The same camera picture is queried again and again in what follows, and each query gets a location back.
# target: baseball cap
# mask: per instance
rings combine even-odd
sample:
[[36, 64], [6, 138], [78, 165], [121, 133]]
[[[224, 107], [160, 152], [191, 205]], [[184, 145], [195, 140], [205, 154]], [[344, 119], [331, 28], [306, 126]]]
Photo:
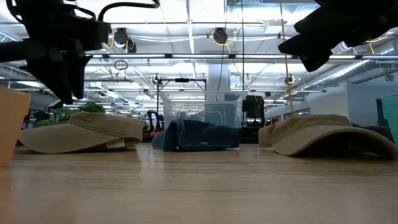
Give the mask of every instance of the baseball cap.
[[397, 149], [384, 136], [352, 127], [345, 116], [310, 115], [290, 118], [259, 130], [259, 145], [285, 156], [375, 154], [396, 159]]
[[106, 146], [119, 149], [142, 141], [144, 122], [104, 113], [75, 113], [64, 124], [21, 131], [19, 141], [41, 153], [65, 153]]

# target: ceiling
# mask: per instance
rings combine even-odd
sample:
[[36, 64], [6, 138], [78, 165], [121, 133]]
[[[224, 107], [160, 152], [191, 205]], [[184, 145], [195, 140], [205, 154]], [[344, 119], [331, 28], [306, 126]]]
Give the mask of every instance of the ceiling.
[[[107, 4], [118, 2], [115, 0], [79, 0], [71, 2], [80, 7], [95, 12], [96, 15]], [[146, 2], [149, 0], [135, 0], [132, 2]], [[283, 42], [280, 38], [282, 26], [279, 1], [276, 0], [245, 0], [243, 13], [241, 1], [230, 1], [225, 9], [224, 1], [215, 0], [167, 0], [160, 1], [158, 9], [143, 9], [132, 7], [119, 7], [109, 10], [104, 20], [112, 23], [113, 31], [118, 27], [127, 28], [127, 33], [134, 40], [138, 54], [280, 54], [277, 46]], [[318, 5], [312, 0], [285, 0], [283, 1], [283, 13], [285, 19], [285, 36], [288, 39], [297, 35], [293, 25], [314, 11]], [[226, 27], [229, 36], [228, 47], [218, 45], [211, 37], [211, 33], [217, 27]], [[13, 37], [16, 40], [28, 37], [23, 25], [18, 24], [7, 10], [5, 0], [0, 0], [0, 32]], [[375, 43], [375, 47], [389, 39]], [[108, 45], [111, 45], [112, 35], [109, 35]], [[347, 49], [339, 45], [333, 49], [333, 54], [366, 54], [367, 46], [359, 46]], [[104, 49], [92, 53], [120, 54], [122, 49], [113, 45], [110, 49], [104, 45]], [[87, 82], [87, 88], [125, 89], [125, 88], [154, 88], [152, 79], [155, 74], [161, 78], [187, 77], [207, 78], [208, 65], [221, 63], [221, 60], [170, 60], [151, 59], [126, 59], [129, 67], [119, 71], [114, 67], [115, 60], [92, 59], [85, 70], [86, 79], [97, 79], [97, 82]], [[241, 60], [228, 64], [231, 76], [238, 77], [243, 72]], [[20, 66], [24, 62], [15, 62]], [[288, 63], [291, 73], [300, 85], [314, 80], [317, 76], [338, 66], [340, 63], [330, 62], [316, 72], [307, 72], [301, 63]], [[286, 89], [286, 67], [283, 60], [245, 61], [244, 74], [251, 77], [248, 87], [252, 90], [259, 89]], [[165, 87], [178, 89], [199, 89], [195, 83], [174, 83]], [[235, 88], [242, 89], [242, 81], [238, 81]], [[156, 98], [154, 93], [139, 93], [123, 91], [117, 93], [121, 98], [133, 103], [148, 103]], [[113, 100], [112, 96], [100, 96], [96, 92], [88, 92], [87, 98], [98, 101], [119, 102], [120, 98]], [[169, 94], [171, 98], [181, 98], [180, 95]], [[203, 98], [202, 95], [186, 94], [185, 98]]]

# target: white wall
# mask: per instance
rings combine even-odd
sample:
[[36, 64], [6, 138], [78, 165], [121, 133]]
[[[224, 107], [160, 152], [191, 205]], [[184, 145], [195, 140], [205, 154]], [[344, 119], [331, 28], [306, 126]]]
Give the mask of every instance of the white wall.
[[[311, 114], [339, 114], [349, 117], [346, 82], [338, 87], [326, 88], [326, 93], [310, 93], [304, 101], [294, 101], [294, 111], [311, 108]], [[271, 108], [266, 117], [282, 115], [290, 112], [290, 105]]]
[[376, 99], [398, 94], [398, 82], [384, 77], [359, 85], [348, 85], [349, 119], [362, 126], [377, 125]]

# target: wooden table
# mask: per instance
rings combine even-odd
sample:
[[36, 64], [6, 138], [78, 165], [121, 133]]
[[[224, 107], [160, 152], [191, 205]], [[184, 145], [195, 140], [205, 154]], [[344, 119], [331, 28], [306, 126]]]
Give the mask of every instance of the wooden table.
[[398, 223], [398, 162], [257, 146], [44, 155], [0, 169], [0, 223]]

